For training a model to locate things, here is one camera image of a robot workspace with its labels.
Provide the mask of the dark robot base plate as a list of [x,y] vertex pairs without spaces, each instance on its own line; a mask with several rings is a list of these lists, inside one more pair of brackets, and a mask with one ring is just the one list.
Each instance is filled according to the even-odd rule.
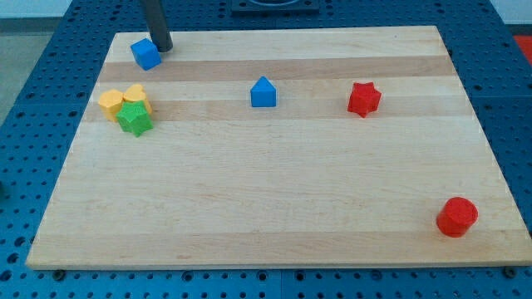
[[230,0],[230,12],[234,16],[261,16],[285,13],[318,13],[319,0]]

